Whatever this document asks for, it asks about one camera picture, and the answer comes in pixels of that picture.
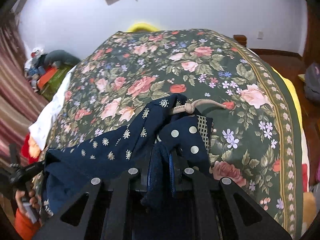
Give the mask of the orange sleeve forearm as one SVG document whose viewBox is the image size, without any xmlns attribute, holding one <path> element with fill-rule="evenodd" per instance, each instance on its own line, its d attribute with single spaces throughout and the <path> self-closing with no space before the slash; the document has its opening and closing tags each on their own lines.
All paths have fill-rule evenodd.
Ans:
<svg viewBox="0 0 320 240">
<path fill-rule="evenodd" d="M 14 227 L 23 240 L 31 240 L 41 227 L 40 222 L 32 223 L 19 209 L 16 211 Z"/>
</svg>

